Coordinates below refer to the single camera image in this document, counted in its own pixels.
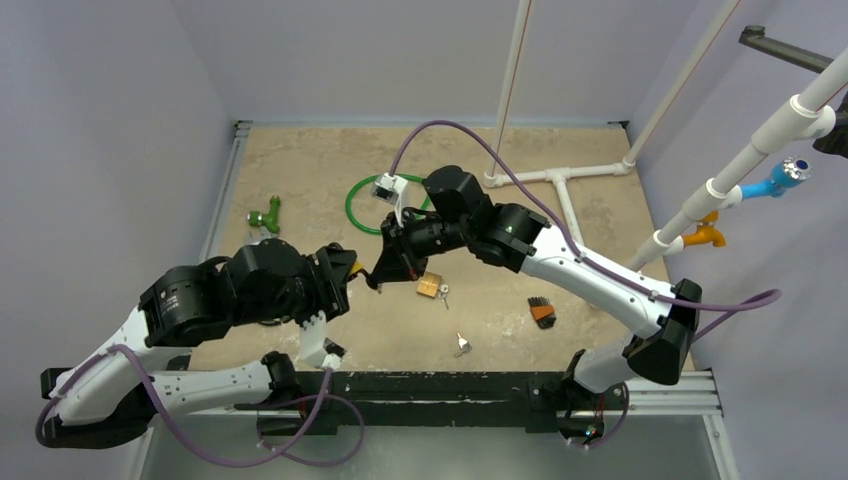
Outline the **large brass padlock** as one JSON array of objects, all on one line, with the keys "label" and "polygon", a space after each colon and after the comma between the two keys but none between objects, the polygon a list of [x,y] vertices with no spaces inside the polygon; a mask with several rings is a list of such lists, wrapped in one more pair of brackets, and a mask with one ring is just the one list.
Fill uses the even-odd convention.
[{"label": "large brass padlock", "polygon": [[424,272],[417,284],[416,293],[431,299],[437,298],[441,292],[442,280],[443,277],[439,274]]}]

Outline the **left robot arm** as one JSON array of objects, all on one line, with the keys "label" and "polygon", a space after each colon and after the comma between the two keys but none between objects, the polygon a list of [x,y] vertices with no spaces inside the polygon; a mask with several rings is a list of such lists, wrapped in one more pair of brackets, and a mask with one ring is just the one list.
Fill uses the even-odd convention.
[{"label": "left robot arm", "polygon": [[208,372],[176,372],[169,363],[234,327],[279,320],[298,326],[303,360],[337,368],[344,351],[325,332],[350,308],[347,284],[356,265],[356,253],[336,243],[302,254],[270,239],[168,270],[84,362],[43,371],[46,407],[36,423],[37,441],[47,448],[108,449],[140,437],[166,415],[289,407],[302,390],[284,353]]}]

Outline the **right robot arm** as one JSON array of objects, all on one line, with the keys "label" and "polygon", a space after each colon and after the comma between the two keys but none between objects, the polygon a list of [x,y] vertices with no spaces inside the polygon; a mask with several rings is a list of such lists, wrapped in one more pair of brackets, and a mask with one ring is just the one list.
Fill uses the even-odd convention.
[{"label": "right robot arm", "polygon": [[422,277],[430,257],[467,249],[483,263],[544,280],[600,308],[628,329],[620,341],[572,358],[564,399],[584,407],[631,378],[678,383],[698,325],[699,285],[644,277],[585,247],[571,248],[548,218],[515,203],[495,203],[476,177],[451,165],[423,181],[429,211],[406,205],[408,182],[383,174],[372,194],[392,205],[381,223],[383,248],[368,285]]}]

